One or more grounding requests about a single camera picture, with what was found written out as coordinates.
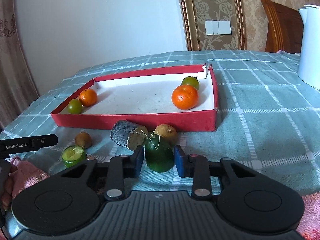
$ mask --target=red box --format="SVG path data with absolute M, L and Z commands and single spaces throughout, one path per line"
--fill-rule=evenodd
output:
M 199 104 L 183 111 L 171 102 L 174 88 L 184 77 L 198 76 Z M 71 99 L 93 88 L 98 102 L 84 107 L 81 114 L 69 114 Z M 58 126 L 111 130 L 119 120 L 144 125 L 153 131 L 159 124 L 172 125 L 180 132 L 215 131 L 218 88 L 212 66 L 188 65 L 135 70 L 96 77 L 63 101 L 51 116 Z

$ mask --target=teal plaid bedsheet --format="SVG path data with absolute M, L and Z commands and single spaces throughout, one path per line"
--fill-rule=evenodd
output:
M 109 130 L 57 127 L 50 116 L 70 94 L 96 76 L 175 65 L 212 64 L 218 83 L 216 132 L 180 133 L 187 154 L 210 161 L 228 156 L 295 190 L 301 195 L 320 190 L 320 92 L 297 76 L 299 56 L 250 51 L 170 52 L 105 63 L 65 78 L 22 113 L 0 139 L 55 133 L 57 146 L 21 154 L 24 160 L 55 174 L 64 169 L 61 151 L 74 144 L 80 131 L 88 132 L 93 146 L 88 155 L 99 162 L 132 152 L 110 140 Z M 126 179 L 126 190 L 191 190 L 192 180 L 175 169 L 151 171 L 143 164 L 138 179 Z M 213 193 L 220 192 L 212 178 Z M 17 230 L 9 227 L 11 233 Z

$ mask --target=person's hand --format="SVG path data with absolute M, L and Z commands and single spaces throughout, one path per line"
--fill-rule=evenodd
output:
M 11 164 L 10 173 L 15 172 L 18 168 Z M 1 205 L 5 211 L 10 207 L 12 200 L 12 189 L 13 189 L 13 180 L 12 177 L 8 176 L 7 180 L 4 183 L 4 192 L 1 196 Z

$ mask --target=orange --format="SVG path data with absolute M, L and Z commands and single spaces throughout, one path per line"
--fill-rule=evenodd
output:
M 198 91 L 190 85 L 181 85 L 172 92 L 171 100 L 176 108 L 189 110 L 198 104 Z
M 93 106 L 97 99 L 97 93 L 91 88 L 83 90 L 79 95 L 79 100 L 83 106 Z

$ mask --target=light switch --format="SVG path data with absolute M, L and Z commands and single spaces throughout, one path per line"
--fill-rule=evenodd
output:
M 207 35 L 213 35 L 212 21 L 204 21 L 204 26 L 205 26 L 205 33 Z
M 219 35 L 219 22 L 218 21 L 212 21 L 212 29 L 214 35 Z
M 219 34 L 231 34 L 231 25 L 229 21 L 218 21 Z

